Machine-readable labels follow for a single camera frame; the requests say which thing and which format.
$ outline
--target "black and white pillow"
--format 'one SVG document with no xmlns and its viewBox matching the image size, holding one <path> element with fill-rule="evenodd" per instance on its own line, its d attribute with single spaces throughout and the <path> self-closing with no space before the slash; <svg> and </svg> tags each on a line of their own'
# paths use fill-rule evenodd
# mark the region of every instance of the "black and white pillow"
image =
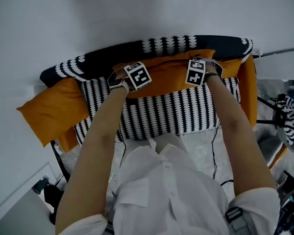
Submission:
<svg viewBox="0 0 294 235">
<path fill-rule="evenodd" d="M 292 145 L 294 143 L 294 100 L 288 95 L 281 94 L 276 106 L 287 113 L 283 130 L 287 142 Z"/>
<path fill-rule="evenodd" d="M 240 101 L 237 78 L 223 79 L 226 87 Z M 106 80 L 87 80 L 81 90 L 90 112 L 89 117 L 74 128 L 82 145 L 91 121 L 109 94 Z M 127 98 L 121 115 L 121 132 L 117 132 L 116 142 L 125 139 L 144 140 L 171 132 L 175 134 L 193 133 L 215 128 L 217 115 L 210 91 L 206 84 L 161 96 Z"/>
<path fill-rule="evenodd" d="M 75 77 L 79 82 L 100 77 L 108 78 L 113 71 L 112 68 L 119 63 L 171 56 L 194 49 L 213 49 L 216 51 L 213 56 L 216 60 L 242 58 L 243 63 L 250 56 L 252 48 L 251 39 L 228 36 L 195 35 L 150 38 L 78 56 L 43 71 L 40 79 L 48 87 L 52 87 L 65 77 Z"/>
</svg>

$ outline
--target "orange pillow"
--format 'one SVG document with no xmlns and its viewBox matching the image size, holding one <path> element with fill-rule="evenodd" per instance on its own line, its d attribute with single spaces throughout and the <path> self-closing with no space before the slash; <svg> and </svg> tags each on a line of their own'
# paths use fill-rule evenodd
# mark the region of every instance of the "orange pillow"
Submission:
<svg viewBox="0 0 294 235">
<path fill-rule="evenodd" d="M 233 59 L 229 61 L 218 61 L 223 68 L 222 78 L 236 77 L 242 64 L 242 59 Z"/>
<path fill-rule="evenodd" d="M 17 108 L 43 147 L 88 117 L 87 105 L 74 78 L 64 78 Z"/>
<path fill-rule="evenodd" d="M 70 152 L 73 148 L 78 146 L 76 133 L 73 127 L 68 129 L 64 134 L 58 137 L 60 146 L 64 152 Z"/>
<path fill-rule="evenodd" d="M 255 64 L 252 55 L 242 64 L 237 75 L 241 94 L 241 107 L 244 110 L 251 126 L 257 121 L 257 79 Z"/>
<path fill-rule="evenodd" d="M 162 63 L 169 60 L 177 59 L 189 60 L 195 55 L 199 55 L 203 58 L 212 58 L 214 53 L 215 51 L 211 49 L 199 49 L 190 50 L 174 56 L 156 57 L 146 60 L 140 60 L 146 66 L 146 68 L 156 65 L 159 66 L 148 70 L 152 82 L 147 86 L 141 88 L 139 91 L 128 94 L 128 97 L 139 98 L 145 96 L 158 96 L 193 87 L 191 85 L 185 84 L 188 62 L 169 62 L 164 64 Z M 120 66 L 132 65 L 134 63 L 136 63 L 136 61 L 127 64 L 118 64 L 114 66 L 113 69 L 115 70 Z"/>
</svg>

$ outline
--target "white surface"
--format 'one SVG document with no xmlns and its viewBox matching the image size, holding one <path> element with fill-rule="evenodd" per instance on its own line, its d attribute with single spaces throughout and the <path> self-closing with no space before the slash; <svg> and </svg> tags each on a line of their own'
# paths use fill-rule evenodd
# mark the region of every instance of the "white surface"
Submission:
<svg viewBox="0 0 294 235">
<path fill-rule="evenodd" d="M 62 175 L 51 146 L 42 147 L 16 110 L 32 97 L 0 100 L 0 218 L 43 175 L 53 183 Z"/>
<path fill-rule="evenodd" d="M 0 221 L 0 235 L 52 235 L 47 207 L 32 190 L 27 192 Z"/>
<path fill-rule="evenodd" d="M 150 37 L 251 38 L 264 53 L 294 47 L 294 0 L 0 0 L 0 96 L 89 51 Z"/>
<path fill-rule="evenodd" d="M 257 79 L 294 80 L 294 51 L 254 59 Z"/>
</svg>

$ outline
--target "black wire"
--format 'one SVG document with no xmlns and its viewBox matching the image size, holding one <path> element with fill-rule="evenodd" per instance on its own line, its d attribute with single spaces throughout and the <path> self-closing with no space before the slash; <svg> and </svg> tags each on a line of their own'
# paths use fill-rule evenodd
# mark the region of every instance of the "black wire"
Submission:
<svg viewBox="0 0 294 235">
<path fill-rule="evenodd" d="M 55 186 L 58 185 L 58 183 L 60 183 L 61 179 L 64 177 L 64 175 L 62 175 L 62 177 L 58 180 L 58 182 L 55 184 Z"/>
<path fill-rule="evenodd" d="M 229 182 L 232 182 L 232 183 L 233 183 L 234 181 L 233 181 L 233 179 L 230 179 L 230 180 L 224 181 L 224 182 L 221 184 L 221 186 L 223 186 L 223 185 L 225 185 L 226 183 L 229 183 Z"/>
<path fill-rule="evenodd" d="M 122 137 L 122 142 L 124 143 L 123 156 L 122 156 L 122 159 L 121 159 L 121 162 L 120 162 L 120 167 L 121 167 L 121 164 L 122 164 L 122 161 L 123 161 L 123 158 L 124 158 L 124 155 L 125 155 L 125 151 L 126 151 L 126 144 L 125 144 L 124 137 L 123 137 L 123 134 L 122 134 L 122 131 L 121 131 L 121 124 L 119 126 L 120 126 L 119 131 L 120 131 L 120 134 L 121 134 L 121 137 Z"/>
<path fill-rule="evenodd" d="M 218 129 L 219 129 L 219 127 L 220 127 L 220 122 L 218 121 L 217 127 L 216 127 L 216 129 L 215 129 L 215 133 L 214 133 L 214 138 L 213 138 L 212 141 L 211 141 L 212 156 L 213 156 L 213 159 L 214 159 L 214 167 L 215 167 L 214 175 L 212 176 L 213 179 L 215 179 L 215 177 L 216 177 L 216 172 L 217 172 L 217 164 L 216 164 L 215 151 L 214 151 L 214 141 L 215 141 L 215 138 L 216 138 L 216 136 L 217 136 L 217 133 L 218 133 Z"/>
</svg>

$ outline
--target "shirt sleeve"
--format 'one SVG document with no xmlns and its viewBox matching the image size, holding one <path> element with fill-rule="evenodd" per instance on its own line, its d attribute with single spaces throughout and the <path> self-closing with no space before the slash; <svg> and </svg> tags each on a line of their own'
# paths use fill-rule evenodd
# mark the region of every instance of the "shirt sleeve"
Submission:
<svg viewBox="0 0 294 235">
<path fill-rule="evenodd" d="M 259 235 L 274 234 L 279 212 L 280 199 L 273 188 L 252 189 L 238 195 L 229 204 L 229 208 L 239 207 L 247 212 Z"/>
<path fill-rule="evenodd" d="M 60 235 L 102 235 L 107 224 L 108 221 L 101 214 L 97 214 L 73 223 Z"/>
</svg>

